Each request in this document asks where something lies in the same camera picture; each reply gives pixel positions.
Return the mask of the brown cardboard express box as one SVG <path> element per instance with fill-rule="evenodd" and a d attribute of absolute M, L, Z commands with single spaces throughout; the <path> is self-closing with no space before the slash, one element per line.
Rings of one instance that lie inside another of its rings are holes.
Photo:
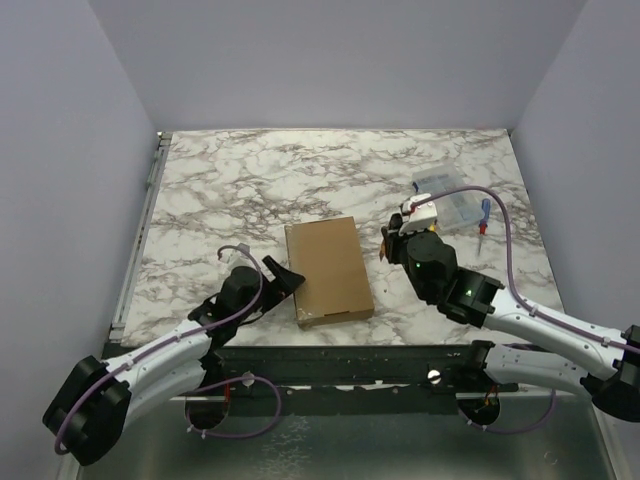
<path fill-rule="evenodd" d="M 352 217 L 287 225 L 285 239 L 290 269 L 305 277 L 294 293 L 300 328 L 373 316 L 374 299 Z"/>

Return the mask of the orange utility knife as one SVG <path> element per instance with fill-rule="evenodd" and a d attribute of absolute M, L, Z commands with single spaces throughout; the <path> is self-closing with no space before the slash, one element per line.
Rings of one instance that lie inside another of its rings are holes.
<path fill-rule="evenodd" d="M 381 244 L 379 247 L 379 260 L 387 258 L 387 239 L 388 239 L 388 228 L 386 226 L 381 227 Z"/>

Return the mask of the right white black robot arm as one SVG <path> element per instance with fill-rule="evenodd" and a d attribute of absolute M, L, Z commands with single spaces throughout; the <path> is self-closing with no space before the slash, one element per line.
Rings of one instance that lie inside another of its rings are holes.
<path fill-rule="evenodd" d="M 497 344 L 459 367 L 461 383 L 528 383 L 587 396 L 604 413 L 639 420 L 639 328 L 585 322 L 527 302 L 509 285 L 458 265 L 455 249 L 429 230 L 411 231 L 400 214 L 382 227 L 381 256 L 403 267 L 416 296 L 447 319 L 530 342 L 524 353 Z"/>

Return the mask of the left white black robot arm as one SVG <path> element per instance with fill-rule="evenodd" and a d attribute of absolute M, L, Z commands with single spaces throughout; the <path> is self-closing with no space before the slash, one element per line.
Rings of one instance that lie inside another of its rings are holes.
<path fill-rule="evenodd" d="M 228 399 L 234 381 L 225 378 L 216 351 L 304 282 L 270 256 L 249 257 L 169 333 L 118 357 L 79 361 L 43 415 L 55 453 L 91 465 L 134 420 L 175 396 L 219 391 Z"/>

